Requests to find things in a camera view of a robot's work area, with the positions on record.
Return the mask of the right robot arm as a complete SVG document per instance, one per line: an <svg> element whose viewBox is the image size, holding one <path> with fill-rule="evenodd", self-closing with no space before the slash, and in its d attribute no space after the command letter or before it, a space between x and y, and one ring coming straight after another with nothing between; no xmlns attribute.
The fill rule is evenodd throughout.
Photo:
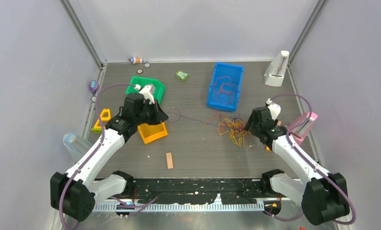
<svg viewBox="0 0 381 230"><path fill-rule="evenodd" d="M275 104L254 108L245 131L287 162L299 180L280 169L271 170L261 176L261 192L269 197L286 196L301 207L303 215L315 226L349 215L344 176L330 173L310 158L287 128L277 125L279 112L280 107Z"/></svg>

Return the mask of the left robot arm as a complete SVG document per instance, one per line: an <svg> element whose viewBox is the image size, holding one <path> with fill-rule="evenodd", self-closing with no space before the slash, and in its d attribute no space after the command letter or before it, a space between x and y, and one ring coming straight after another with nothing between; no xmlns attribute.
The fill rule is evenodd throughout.
<svg viewBox="0 0 381 230"><path fill-rule="evenodd" d="M133 176L115 171L109 177L95 178L139 125L159 125L168 120L158 100L145 93L126 96L119 113L105 125L104 132L87 153L65 173L54 173L50 179L50 204L61 214L84 221L95 205L114 195L130 198L134 194Z"/></svg>

